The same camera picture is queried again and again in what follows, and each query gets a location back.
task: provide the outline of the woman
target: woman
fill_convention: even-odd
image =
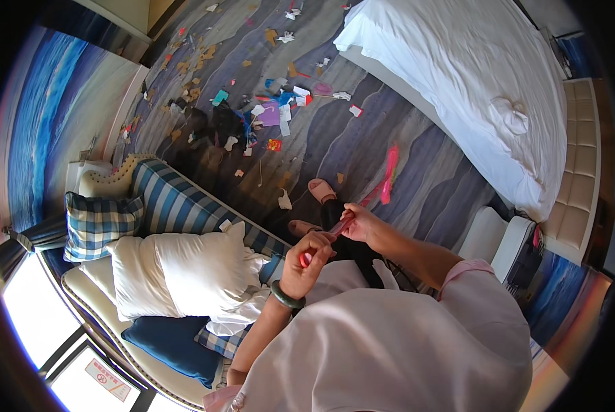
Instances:
[[[322,204],[327,189],[317,191]],[[438,299],[398,290],[380,260],[371,264],[386,289],[369,289],[364,262],[327,264],[340,240],[294,223],[305,236],[287,253],[278,297],[240,345],[228,387],[204,398],[207,411],[517,410],[531,382],[530,334],[493,269],[343,206],[342,217],[355,219],[341,240],[402,265],[439,289]],[[309,249],[316,252],[303,268]],[[288,324],[286,304],[303,297]]]

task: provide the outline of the purple card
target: purple card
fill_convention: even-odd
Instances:
[[[262,121],[262,126],[277,126],[280,124],[280,110],[278,110],[278,102],[271,100],[270,102],[262,103],[266,109],[264,113],[257,116],[257,119]]]

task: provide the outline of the bracelet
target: bracelet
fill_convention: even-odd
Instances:
[[[280,288],[280,280],[273,281],[270,285],[270,291],[284,306],[292,309],[302,309],[305,306],[305,297],[303,296],[301,299],[297,300],[287,296]]]

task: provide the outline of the blue plaid cushion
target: blue plaid cushion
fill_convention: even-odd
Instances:
[[[200,329],[200,332],[197,332],[194,341],[212,351],[220,353],[226,358],[233,359],[236,350],[239,349],[239,345],[244,341],[244,337],[246,337],[252,327],[253,324],[250,324],[246,326],[246,329],[232,336],[216,336],[204,326]]]
[[[122,236],[133,236],[143,220],[143,198],[111,201],[65,193],[68,262],[94,260],[108,255],[105,246]]]

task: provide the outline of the curtain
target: curtain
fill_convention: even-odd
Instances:
[[[0,278],[3,282],[7,282],[29,253],[64,247],[67,220],[62,213],[46,218],[21,233],[12,229],[7,229],[7,233],[10,239],[0,244]]]

